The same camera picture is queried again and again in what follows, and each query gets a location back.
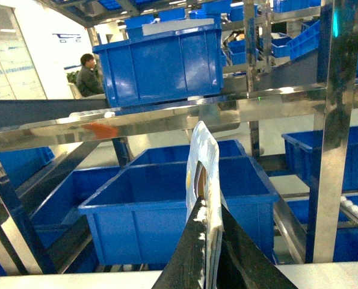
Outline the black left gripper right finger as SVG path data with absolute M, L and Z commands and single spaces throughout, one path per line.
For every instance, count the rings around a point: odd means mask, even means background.
M 296 288 L 255 245 L 231 213 L 221 207 L 223 236 L 217 288 Z

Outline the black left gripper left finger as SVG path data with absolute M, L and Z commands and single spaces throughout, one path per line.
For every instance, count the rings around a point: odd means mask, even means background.
M 206 265 L 206 202 L 198 197 L 176 249 L 153 288 L 203 288 Z

